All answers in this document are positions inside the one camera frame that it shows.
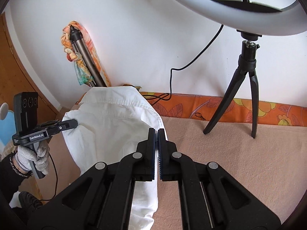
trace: tripod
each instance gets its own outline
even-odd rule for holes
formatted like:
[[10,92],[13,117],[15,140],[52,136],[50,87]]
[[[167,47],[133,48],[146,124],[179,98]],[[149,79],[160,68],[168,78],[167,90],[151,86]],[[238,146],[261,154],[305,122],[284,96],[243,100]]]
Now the tripod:
[[242,52],[238,60],[238,68],[234,72],[234,75],[231,79],[231,82],[227,88],[227,91],[215,111],[213,117],[209,121],[208,125],[204,129],[204,134],[208,134],[216,123],[220,120],[237,91],[239,90],[243,80],[245,79],[246,74],[249,74],[251,82],[251,98],[252,98],[252,110],[253,110],[253,123],[252,123],[252,132],[251,136],[256,137],[257,124],[258,124],[258,104],[259,104],[259,85],[258,79],[256,76],[256,50],[260,47],[258,44],[255,44],[253,41],[258,40],[258,37],[261,35],[246,33],[242,31],[241,36],[246,39],[242,41]]

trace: white work glove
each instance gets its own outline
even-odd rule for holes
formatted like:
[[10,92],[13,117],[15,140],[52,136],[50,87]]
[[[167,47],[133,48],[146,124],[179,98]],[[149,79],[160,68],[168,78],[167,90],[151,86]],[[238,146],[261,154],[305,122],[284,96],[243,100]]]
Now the white work glove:
[[42,141],[39,144],[37,149],[37,155],[33,150],[28,149],[27,147],[18,146],[15,159],[17,164],[24,170],[30,171],[30,161],[33,161],[35,167],[38,171],[41,171],[44,175],[47,175],[49,172],[49,146],[47,141]]

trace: wooden door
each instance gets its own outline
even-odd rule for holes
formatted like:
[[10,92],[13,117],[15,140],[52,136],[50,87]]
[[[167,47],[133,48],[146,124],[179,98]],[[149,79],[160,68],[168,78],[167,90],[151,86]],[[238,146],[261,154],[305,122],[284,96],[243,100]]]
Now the wooden door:
[[38,123],[55,119],[57,110],[24,69],[10,40],[5,16],[2,15],[0,18],[0,104],[8,103],[9,109],[13,111],[14,95],[21,92],[38,92]]

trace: black shoe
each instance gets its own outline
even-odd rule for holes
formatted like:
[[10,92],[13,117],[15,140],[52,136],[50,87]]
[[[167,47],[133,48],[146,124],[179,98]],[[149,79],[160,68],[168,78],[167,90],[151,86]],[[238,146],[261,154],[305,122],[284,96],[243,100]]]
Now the black shoe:
[[29,219],[31,214],[43,206],[42,202],[38,200],[34,195],[29,192],[22,191],[18,195],[21,207],[26,211],[27,218]]

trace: white wall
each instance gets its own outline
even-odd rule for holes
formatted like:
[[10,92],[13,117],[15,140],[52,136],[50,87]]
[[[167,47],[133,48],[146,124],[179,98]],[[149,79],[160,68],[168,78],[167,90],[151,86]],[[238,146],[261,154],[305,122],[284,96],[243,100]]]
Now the white wall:
[[[252,1],[284,7],[294,0]],[[79,86],[60,43],[70,21],[86,27],[113,85],[131,83],[155,92],[168,92],[170,68],[190,62],[220,27],[174,0],[10,0],[10,9],[27,59],[65,107],[88,90]],[[260,100],[307,106],[306,37],[305,32],[259,39]],[[223,96],[238,65],[241,41],[235,29],[225,27],[199,60],[174,72],[173,92]],[[251,97],[248,78],[236,97]]]
[[58,110],[60,111],[62,109],[61,104],[59,101],[56,100],[56,98],[51,94],[51,92],[47,89],[47,87],[44,85],[44,83],[41,81],[35,70],[33,69],[31,63],[29,62],[25,52],[23,51],[22,46],[20,45],[18,36],[15,31],[15,27],[12,20],[11,15],[11,9],[10,6],[7,6],[5,9],[5,15],[7,20],[7,27],[10,32],[10,37],[13,42],[14,48],[16,52],[18,53],[19,58],[21,59],[23,66],[25,67],[26,71],[34,81],[34,83],[38,86],[40,91],[46,96],[46,98],[49,100],[49,102]]

